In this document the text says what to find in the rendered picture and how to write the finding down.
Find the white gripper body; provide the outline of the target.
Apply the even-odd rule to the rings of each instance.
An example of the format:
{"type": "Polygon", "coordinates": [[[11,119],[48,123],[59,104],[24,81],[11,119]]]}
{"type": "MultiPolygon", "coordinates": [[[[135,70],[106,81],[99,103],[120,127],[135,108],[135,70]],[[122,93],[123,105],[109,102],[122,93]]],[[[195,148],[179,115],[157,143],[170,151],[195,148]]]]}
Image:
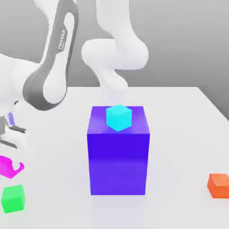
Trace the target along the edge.
{"type": "Polygon", "coordinates": [[[33,158],[33,146],[26,133],[9,133],[0,136],[0,155],[12,161],[28,162],[33,158]]]}

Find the small magenta cube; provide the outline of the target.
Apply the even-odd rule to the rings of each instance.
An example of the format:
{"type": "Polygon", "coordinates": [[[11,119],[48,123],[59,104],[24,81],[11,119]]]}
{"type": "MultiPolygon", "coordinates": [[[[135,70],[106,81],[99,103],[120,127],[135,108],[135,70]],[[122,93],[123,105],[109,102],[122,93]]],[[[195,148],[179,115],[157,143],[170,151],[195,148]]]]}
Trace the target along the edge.
{"type": "Polygon", "coordinates": [[[24,168],[24,164],[20,163],[20,167],[15,170],[13,168],[13,162],[10,158],[0,156],[0,175],[12,179],[16,175],[18,175],[24,168]]]}

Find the small green cube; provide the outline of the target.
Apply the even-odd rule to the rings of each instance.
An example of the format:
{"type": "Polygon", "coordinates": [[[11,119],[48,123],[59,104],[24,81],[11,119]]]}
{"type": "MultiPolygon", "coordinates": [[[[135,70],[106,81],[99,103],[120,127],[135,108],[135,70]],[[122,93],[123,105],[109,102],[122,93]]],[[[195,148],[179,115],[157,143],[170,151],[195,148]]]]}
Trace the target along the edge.
{"type": "Polygon", "coordinates": [[[25,192],[22,185],[4,187],[1,196],[1,204],[4,213],[12,213],[24,210],[25,192]]]}

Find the small cyan cube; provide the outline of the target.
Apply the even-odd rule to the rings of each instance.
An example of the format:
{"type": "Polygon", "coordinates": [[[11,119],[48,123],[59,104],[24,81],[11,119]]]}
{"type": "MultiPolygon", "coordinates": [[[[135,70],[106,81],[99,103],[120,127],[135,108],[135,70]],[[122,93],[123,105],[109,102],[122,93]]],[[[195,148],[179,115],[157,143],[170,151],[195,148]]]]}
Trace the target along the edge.
{"type": "Polygon", "coordinates": [[[116,105],[106,108],[106,124],[115,131],[122,131],[132,125],[132,109],[116,105]]]}

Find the small orange cube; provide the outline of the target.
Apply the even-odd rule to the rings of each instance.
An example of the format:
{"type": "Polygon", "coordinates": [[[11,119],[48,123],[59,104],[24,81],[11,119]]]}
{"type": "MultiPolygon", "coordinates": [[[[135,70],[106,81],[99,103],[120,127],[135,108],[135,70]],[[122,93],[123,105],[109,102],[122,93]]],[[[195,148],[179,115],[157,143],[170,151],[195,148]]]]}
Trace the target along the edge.
{"type": "Polygon", "coordinates": [[[229,199],[229,176],[227,174],[210,174],[207,187],[212,198],[229,199]]]}

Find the large purple box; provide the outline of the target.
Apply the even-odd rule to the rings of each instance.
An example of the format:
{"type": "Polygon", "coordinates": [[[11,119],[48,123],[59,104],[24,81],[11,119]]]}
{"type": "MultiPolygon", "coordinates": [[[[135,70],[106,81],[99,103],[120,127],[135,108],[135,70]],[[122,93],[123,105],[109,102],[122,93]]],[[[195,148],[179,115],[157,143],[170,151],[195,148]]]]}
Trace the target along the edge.
{"type": "Polygon", "coordinates": [[[106,107],[93,106],[87,130],[92,195],[144,195],[150,130],[144,108],[132,106],[132,126],[115,131],[106,107]]]}

